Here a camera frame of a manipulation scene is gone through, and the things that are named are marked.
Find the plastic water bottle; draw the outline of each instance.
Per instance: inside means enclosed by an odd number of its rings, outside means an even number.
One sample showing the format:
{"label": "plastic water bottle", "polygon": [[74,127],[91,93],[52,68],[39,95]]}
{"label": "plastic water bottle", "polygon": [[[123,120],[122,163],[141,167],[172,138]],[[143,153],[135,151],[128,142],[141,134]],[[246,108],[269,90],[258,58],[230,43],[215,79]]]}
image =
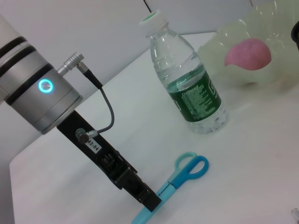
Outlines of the plastic water bottle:
{"label": "plastic water bottle", "polygon": [[228,113],[190,43],[168,28],[159,10],[139,24],[150,39],[156,73],[190,128],[211,133],[224,126]]}

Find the scissor blade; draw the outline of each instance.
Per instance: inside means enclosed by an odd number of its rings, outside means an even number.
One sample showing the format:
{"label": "scissor blade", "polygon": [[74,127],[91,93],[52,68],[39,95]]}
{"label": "scissor blade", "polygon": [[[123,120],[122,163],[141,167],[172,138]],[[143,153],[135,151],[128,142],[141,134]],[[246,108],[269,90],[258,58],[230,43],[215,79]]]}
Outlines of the scissor blade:
{"label": "scissor blade", "polygon": [[156,193],[156,195],[158,195],[159,198],[162,200],[160,204],[152,212],[150,212],[150,210],[144,207],[134,218],[132,224],[146,223],[162,207],[162,205],[164,205],[164,203],[173,195],[175,191],[175,187],[166,182]]}

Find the translucent bowl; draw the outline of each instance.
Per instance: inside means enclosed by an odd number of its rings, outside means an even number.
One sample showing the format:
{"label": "translucent bowl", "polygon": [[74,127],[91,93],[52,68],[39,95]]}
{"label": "translucent bowl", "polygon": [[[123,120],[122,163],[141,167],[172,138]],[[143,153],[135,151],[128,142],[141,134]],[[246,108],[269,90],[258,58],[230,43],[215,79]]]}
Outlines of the translucent bowl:
{"label": "translucent bowl", "polygon": [[[299,21],[299,0],[276,0],[259,5],[242,20],[219,29],[214,37],[200,47],[198,54],[209,75],[222,83],[267,85],[283,76],[299,73],[299,51],[291,31]],[[236,65],[225,67],[229,49],[248,38],[264,41],[272,56],[266,67],[249,71]]]}

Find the green bottle label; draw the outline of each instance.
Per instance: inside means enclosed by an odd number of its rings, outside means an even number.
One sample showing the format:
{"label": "green bottle label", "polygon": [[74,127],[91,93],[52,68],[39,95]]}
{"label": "green bottle label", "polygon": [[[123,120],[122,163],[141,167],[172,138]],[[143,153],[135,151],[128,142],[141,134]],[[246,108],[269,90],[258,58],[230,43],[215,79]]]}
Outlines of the green bottle label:
{"label": "green bottle label", "polygon": [[[180,79],[185,80],[186,76],[195,77],[203,69],[203,66],[199,66]],[[177,85],[180,79],[174,81],[169,86]],[[206,71],[204,76],[194,85],[183,91],[169,92],[169,95],[185,120],[189,122],[196,122],[210,117],[219,109],[222,102]]]}

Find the silver cylinder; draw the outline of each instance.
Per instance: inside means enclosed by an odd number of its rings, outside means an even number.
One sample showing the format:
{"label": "silver cylinder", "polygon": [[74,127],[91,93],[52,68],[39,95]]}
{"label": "silver cylinder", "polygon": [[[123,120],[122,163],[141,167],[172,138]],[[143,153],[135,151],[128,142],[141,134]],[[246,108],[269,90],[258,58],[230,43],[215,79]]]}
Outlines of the silver cylinder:
{"label": "silver cylinder", "polygon": [[82,100],[79,93],[0,16],[0,101],[42,134],[60,124]]}

